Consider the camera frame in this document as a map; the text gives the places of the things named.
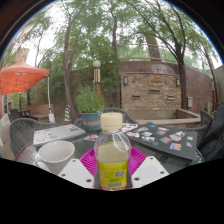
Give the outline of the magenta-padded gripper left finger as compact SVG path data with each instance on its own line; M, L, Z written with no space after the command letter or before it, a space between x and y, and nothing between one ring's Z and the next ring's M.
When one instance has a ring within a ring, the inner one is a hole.
M71 159L59 177L84 188L98 189L100 180L94 149L88 150L79 159Z

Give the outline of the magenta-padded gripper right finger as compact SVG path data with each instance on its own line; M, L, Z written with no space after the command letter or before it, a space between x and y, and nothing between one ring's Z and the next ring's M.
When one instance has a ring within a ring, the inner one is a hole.
M154 156L145 156L137 148L131 149L128 171L133 188L140 188L168 175Z

